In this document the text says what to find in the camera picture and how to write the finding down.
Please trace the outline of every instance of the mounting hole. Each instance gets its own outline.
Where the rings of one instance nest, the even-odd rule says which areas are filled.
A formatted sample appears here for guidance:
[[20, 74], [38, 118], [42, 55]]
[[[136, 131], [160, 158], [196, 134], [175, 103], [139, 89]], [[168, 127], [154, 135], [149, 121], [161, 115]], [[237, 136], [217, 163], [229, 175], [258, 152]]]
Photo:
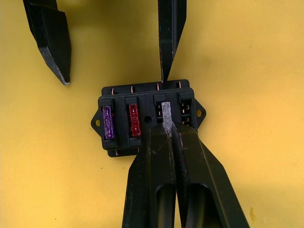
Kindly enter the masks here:
[[197, 115], [198, 117], [201, 117], [202, 114], [203, 114], [203, 112], [202, 112], [201, 110], [198, 110], [198, 111], [196, 112], [196, 115]]
[[95, 125], [96, 125], [97, 127], [100, 127], [100, 120], [96, 120], [96, 121], [95, 121]]
[[146, 116], [144, 117], [144, 121], [145, 121], [147, 124], [149, 124], [149, 123], [151, 123], [152, 118], [151, 118], [149, 115], [146, 115]]

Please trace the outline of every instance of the empty fuse slot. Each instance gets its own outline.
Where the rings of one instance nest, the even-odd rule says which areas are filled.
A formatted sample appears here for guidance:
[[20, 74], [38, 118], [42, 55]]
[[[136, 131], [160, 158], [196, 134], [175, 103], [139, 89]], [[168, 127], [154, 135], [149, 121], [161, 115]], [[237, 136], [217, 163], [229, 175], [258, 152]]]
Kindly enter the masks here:
[[162, 116], [162, 103], [167, 101], [167, 97], [165, 94], [154, 95], [154, 106], [156, 111], [156, 120], [157, 123], [163, 123]]
[[184, 125], [192, 126], [191, 120], [191, 105], [192, 105], [192, 93], [184, 92], [180, 93], [180, 115], [181, 122]]

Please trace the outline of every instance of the yellow table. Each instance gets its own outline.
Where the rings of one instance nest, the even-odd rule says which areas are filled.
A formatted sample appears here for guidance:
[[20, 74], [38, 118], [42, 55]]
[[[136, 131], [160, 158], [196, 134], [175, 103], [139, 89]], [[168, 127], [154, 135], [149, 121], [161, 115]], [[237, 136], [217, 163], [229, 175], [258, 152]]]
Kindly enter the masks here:
[[[0, 227], [121, 227], [134, 157], [109, 158], [90, 120], [102, 87], [160, 80], [157, 0], [57, 1], [69, 86], [22, 1], [0, 1]], [[303, 0], [188, 0], [171, 71], [206, 108], [200, 138], [252, 228], [304, 227], [303, 12]]]

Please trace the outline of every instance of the purple fuse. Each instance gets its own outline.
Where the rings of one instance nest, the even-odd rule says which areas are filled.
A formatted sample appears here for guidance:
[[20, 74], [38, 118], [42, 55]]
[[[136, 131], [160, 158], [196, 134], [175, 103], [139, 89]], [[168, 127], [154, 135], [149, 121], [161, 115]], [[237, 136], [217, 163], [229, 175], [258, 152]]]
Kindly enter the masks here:
[[110, 106], [103, 107], [103, 114], [104, 114], [105, 139], [113, 139], [114, 138], [114, 128], [113, 128], [111, 107]]

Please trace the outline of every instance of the fuse box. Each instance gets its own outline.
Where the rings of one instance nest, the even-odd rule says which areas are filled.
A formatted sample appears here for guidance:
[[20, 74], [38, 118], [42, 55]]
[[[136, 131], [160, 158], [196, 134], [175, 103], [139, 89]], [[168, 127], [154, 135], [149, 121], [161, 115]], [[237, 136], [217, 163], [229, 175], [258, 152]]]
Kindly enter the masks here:
[[109, 86], [102, 89], [91, 126], [110, 157], [135, 155], [149, 130], [163, 122], [162, 103], [170, 102], [173, 122], [195, 131], [206, 116], [188, 80]]

